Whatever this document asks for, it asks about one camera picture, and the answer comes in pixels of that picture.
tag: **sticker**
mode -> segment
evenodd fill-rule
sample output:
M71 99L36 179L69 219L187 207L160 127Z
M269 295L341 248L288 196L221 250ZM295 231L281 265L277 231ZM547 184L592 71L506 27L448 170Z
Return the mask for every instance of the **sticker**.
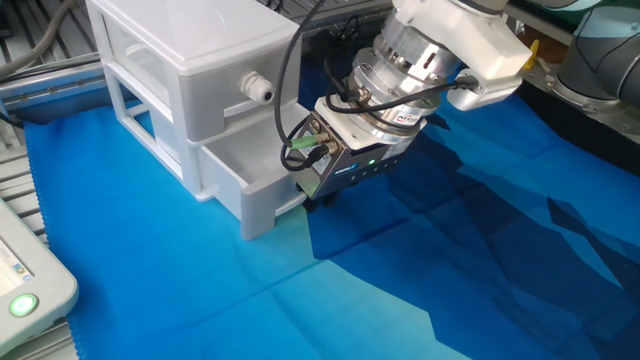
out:
M420 116L400 113L395 118L395 122L402 125L415 125L420 120Z
M347 166L346 168L342 168L342 169L340 169L340 170L338 170L338 171L334 172L334 173L333 173L333 176L338 176L338 175L342 175L342 174L344 174L344 173L347 173L347 172L349 172L349 171L353 171L353 170L355 170L355 169L357 169L357 168L358 168L358 165L359 165L358 163L355 163L355 164L353 164L353 165L351 165L351 166Z
M405 142L401 142L393 146L390 146L389 150L387 150L387 152L382 157L382 160L387 160L389 158L402 154L403 152L405 152L405 150L407 150L409 145L411 145L411 141L405 141Z
M304 136L311 136L311 133L309 133L309 131L306 131L304 133ZM311 153L311 150L313 150L313 149L315 149L317 147L318 147L318 145L313 146L313 147L298 149L298 150L300 151L300 153L302 153L302 155L305 158L308 158L309 157L309 153ZM323 156L322 159L316 161L315 164L313 164L313 168L316 169L318 174L322 175L327 170L327 167L329 167L330 163L331 163L331 155L327 154L327 155Z

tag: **gray cable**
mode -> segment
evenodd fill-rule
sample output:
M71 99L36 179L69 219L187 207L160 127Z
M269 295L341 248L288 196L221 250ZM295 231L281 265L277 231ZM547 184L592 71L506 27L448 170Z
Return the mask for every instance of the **gray cable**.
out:
M60 23L62 19L67 14L67 11L75 4L76 0L65 0L58 8L53 17L51 17L51 21L49 22L49 26L47 27L47 31L44 33L42 40L36 45L29 53L25 56L16 59L6 65L0 66L0 79L4 79L5 77L13 74L14 72L20 70L21 68L31 64L36 61L45 51L51 46L53 43L53 39L56 37L56 33L58 32L58 28L60 27Z

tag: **gray robot arm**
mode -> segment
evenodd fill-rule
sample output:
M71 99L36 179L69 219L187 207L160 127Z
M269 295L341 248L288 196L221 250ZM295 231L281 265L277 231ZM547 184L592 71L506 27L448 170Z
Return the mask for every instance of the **gray robot arm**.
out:
M640 108L640 10L601 7L585 15L558 72L562 84L598 100Z

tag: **bolt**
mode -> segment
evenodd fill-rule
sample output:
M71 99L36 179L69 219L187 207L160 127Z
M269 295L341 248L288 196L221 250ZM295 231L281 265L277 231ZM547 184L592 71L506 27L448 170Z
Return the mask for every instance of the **bolt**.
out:
M358 101L369 101L369 99L371 99L371 92L367 89L358 89L358 92L360 93L360 98L358 99Z

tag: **green button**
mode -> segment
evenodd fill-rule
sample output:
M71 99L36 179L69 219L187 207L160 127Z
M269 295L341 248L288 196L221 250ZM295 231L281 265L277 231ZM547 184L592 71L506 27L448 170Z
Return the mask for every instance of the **green button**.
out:
M9 305L9 312L13 316L27 316L38 307L38 297L33 294L22 294L13 299Z

